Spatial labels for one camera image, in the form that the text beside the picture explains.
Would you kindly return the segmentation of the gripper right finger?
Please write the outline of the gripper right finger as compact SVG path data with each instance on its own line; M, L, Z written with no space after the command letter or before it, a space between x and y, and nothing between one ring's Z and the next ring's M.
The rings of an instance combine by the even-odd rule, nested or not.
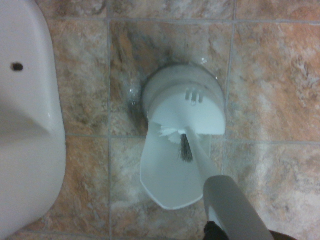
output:
M287 234L283 234L277 231L270 230L269 231L274 240L297 240L296 238L289 236Z

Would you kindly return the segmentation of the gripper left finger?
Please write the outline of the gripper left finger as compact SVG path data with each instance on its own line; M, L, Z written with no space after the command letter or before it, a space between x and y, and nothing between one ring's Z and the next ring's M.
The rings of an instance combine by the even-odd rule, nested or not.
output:
M214 222L208 221L204 227L203 240L224 240L224 231Z

